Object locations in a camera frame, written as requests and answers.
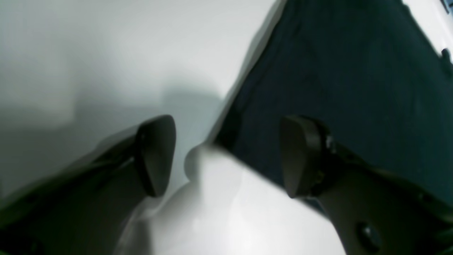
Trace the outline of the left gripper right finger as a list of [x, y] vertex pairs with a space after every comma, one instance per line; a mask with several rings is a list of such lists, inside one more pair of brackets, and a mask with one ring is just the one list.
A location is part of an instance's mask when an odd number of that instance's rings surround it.
[[451, 255], [452, 207], [336, 143], [322, 122], [280, 121], [283, 185], [315, 199], [348, 255]]

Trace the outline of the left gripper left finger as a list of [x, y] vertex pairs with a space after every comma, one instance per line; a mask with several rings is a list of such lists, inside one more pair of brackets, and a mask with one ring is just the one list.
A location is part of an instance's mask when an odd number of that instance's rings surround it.
[[114, 254], [135, 208], [165, 194], [176, 138], [174, 118], [157, 116], [87, 163], [6, 197], [1, 254]]

